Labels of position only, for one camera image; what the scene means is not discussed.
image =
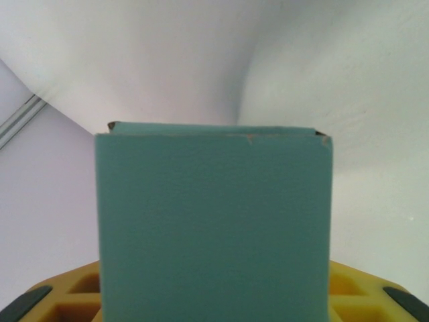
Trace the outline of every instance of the yellow tray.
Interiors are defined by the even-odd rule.
[[[386,293],[385,288],[389,287],[394,290],[398,290],[398,292],[409,294],[406,289],[397,284],[336,262],[330,262],[328,300],[330,321],[429,321],[429,312],[425,311],[429,310],[429,307],[410,295],[409,299],[417,301],[417,308],[414,307],[410,310],[408,307],[408,310],[416,316],[416,318],[414,318],[411,313],[405,310]],[[26,294],[32,294],[33,298],[37,298],[37,292],[47,294],[43,294],[41,296],[42,299],[34,306],[30,305],[26,309],[24,308],[24,311],[27,311],[27,313],[24,313],[21,319],[17,317],[19,315],[17,310],[22,310],[22,304],[25,302],[23,299],[22,302],[19,302],[18,298],[15,301],[15,307],[10,305],[3,310],[9,310],[6,312],[9,313],[9,316],[15,313],[15,320],[12,319],[10,321],[102,321],[98,262],[49,278],[29,289],[29,291],[21,297],[24,297]],[[0,313],[0,321],[8,321],[6,319],[2,319],[1,314],[4,313],[3,311]]]

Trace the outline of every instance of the black rubber pad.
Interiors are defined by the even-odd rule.
[[[51,290],[52,286],[45,285],[22,294],[0,312],[0,322],[18,322]]]
[[[383,288],[383,290],[418,322],[429,322],[429,306],[414,295],[389,286]]]

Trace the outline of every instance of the curved white surface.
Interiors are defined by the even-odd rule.
[[[426,302],[428,39],[421,0],[8,0],[0,11],[0,58],[92,133],[115,119],[234,123],[241,105],[241,124],[332,135],[332,258]]]

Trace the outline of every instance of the yellow plastic base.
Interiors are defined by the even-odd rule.
[[[98,262],[47,279],[30,290],[42,285],[53,289],[20,322],[102,321]],[[385,286],[406,291],[382,278],[330,262],[330,321],[416,322],[384,292]]]

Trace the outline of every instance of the teal cardboard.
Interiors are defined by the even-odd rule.
[[[96,138],[104,322],[328,321],[329,137],[111,127]]]

